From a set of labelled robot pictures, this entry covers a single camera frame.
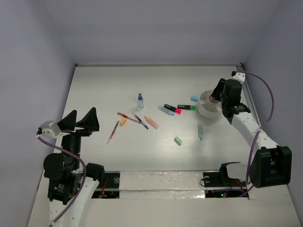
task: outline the black marker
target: black marker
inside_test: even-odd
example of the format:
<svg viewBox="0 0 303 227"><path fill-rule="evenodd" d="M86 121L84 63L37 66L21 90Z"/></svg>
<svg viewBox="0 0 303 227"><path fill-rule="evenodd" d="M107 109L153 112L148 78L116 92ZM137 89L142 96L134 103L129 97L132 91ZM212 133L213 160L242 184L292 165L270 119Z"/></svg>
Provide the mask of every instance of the black marker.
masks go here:
<svg viewBox="0 0 303 227"><path fill-rule="evenodd" d="M165 104L164 107L165 107L166 109L168 109L168 110L171 110L171 111L175 112L176 114L179 114L179 115L180 115L180 113L182 112L182 110L177 109L177 108L175 108L175 107L173 107L173 106L170 106L170 105L167 105L167 104Z"/></svg>
<svg viewBox="0 0 303 227"><path fill-rule="evenodd" d="M195 105L178 105L178 108L182 110L196 110Z"/></svg>

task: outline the pen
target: pen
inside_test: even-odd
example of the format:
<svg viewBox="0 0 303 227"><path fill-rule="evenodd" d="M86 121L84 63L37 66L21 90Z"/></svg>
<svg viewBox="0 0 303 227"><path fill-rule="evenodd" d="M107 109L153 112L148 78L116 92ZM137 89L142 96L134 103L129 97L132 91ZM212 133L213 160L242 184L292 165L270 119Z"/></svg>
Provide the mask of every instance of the pen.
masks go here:
<svg viewBox="0 0 303 227"><path fill-rule="evenodd" d="M120 115L120 116L122 116L122 117L124 117L124 118L127 118L127 119L129 119L129 120L131 120L131 121L133 121L133 122L136 122L136 123L140 124L140 121L137 121L137 120L135 120L135 119L132 119L132 118L126 116L125 114L122 114L122 113L117 113L117 114Z"/></svg>
<svg viewBox="0 0 303 227"><path fill-rule="evenodd" d="M119 124L119 121L117 121L117 124L116 124L116 126L114 127L114 130L113 130L112 134L110 135L110 137L109 137L107 143L109 143L109 142L111 141L111 139L112 139L112 137L113 137L113 135L114 135L114 133L115 133L115 131L116 131L116 128L117 128L118 124Z"/></svg>
<svg viewBox="0 0 303 227"><path fill-rule="evenodd" d="M137 115L134 115L134 116L138 119L138 121L139 121L146 129L148 129L147 125L144 124L143 121L142 121Z"/></svg>

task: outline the blue eraser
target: blue eraser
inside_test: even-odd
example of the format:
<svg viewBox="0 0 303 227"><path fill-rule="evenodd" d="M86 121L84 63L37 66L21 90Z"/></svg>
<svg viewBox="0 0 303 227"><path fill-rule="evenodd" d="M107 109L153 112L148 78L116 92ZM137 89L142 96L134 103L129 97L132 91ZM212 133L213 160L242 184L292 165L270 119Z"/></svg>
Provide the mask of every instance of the blue eraser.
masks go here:
<svg viewBox="0 0 303 227"><path fill-rule="evenodd" d="M190 98L191 101L197 102L199 99L197 96L191 96Z"/></svg>

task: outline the bottle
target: bottle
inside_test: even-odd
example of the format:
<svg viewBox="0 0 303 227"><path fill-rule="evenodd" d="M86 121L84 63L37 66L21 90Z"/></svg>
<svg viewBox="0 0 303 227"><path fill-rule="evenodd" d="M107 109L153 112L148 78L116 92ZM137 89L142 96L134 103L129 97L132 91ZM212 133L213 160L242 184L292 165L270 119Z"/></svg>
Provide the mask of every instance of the bottle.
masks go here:
<svg viewBox="0 0 303 227"><path fill-rule="evenodd" d="M138 107L141 109L143 109L143 107L144 107L143 97L142 97L141 93L139 93L139 95L138 95Z"/></svg>

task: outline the purple cable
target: purple cable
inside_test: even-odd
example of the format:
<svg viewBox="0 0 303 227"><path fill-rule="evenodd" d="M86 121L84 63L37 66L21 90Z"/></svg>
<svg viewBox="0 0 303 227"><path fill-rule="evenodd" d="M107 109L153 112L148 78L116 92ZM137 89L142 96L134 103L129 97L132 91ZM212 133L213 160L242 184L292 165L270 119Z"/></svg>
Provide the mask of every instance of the purple cable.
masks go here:
<svg viewBox="0 0 303 227"><path fill-rule="evenodd" d="M77 193L75 194L75 196L74 196L74 198L71 200L71 202L66 206L66 208L65 208L65 209L58 215L58 217L56 217L55 220L53 221L53 222L56 222L56 221L58 221L58 220L65 214L65 212L72 206L72 204L75 202L76 198L77 198L78 195L80 194L80 192L81 192L81 190L82 190L82 188L83 188L83 186L84 186L84 181L85 181L85 178L86 178L86 166L85 166L84 161L83 161L80 157L78 157L77 155L75 155L75 154L73 154L73 153L71 153L71 152L69 152L69 151L67 151L67 150L65 150L65 149L63 149L63 148L61 148L61 147L58 147L58 146L56 146L56 145L53 145L53 144L51 144L51 143L45 141L45 140L42 139L40 136L38 136L37 139L40 140L41 142L43 142L44 144L46 144L46 145L48 145L48 146L50 146L50 147L52 147L52 148L55 148L55 149L57 149L57 150L60 150L60 151L62 151L63 153L68 154L68 155L72 156L73 158L79 160L79 161L81 162L82 166L83 166L83 178L82 178L82 183L81 183L81 185L80 185L80 187L79 187L79 190L77 191Z"/></svg>
<svg viewBox="0 0 303 227"><path fill-rule="evenodd" d="M252 74L252 73L250 73L250 72L245 72L245 71L235 71L235 72L236 72L236 73L239 72L239 73L249 74L249 75L251 75L251 76L254 76L254 77L260 79L260 80L265 84L265 86L268 88L269 93L270 93L270 96L271 96L271 103L272 103L272 104L271 104L271 111L270 111L269 118L267 119L267 121L266 121L264 124L262 124L262 125L260 126L260 129L259 129L259 131L256 133L255 138L254 138L254 140L253 140L253 142L252 142L252 144L251 144L250 155L249 155L248 164L247 164L247 170L246 170L246 178L245 178L246 184L250 184L250 182L248 182L248 177L249 177L249 174L250 174L250 164L251 164L251 159L252 159L252 154L253 154L253 151L254 151L254 147L255 147L255 145L256 145L256 143L257 143L257 139L258 139L258 136L259 136L261 130L270 122L270 120L271 120L271 118L272 118L272 116L273 116L273 114L274 114L275 99L274 99L274 94L273 94L271 88L269 87L268 83L267 83L263 78L261 78L261 77L255 75L255 74Z"/></svg>

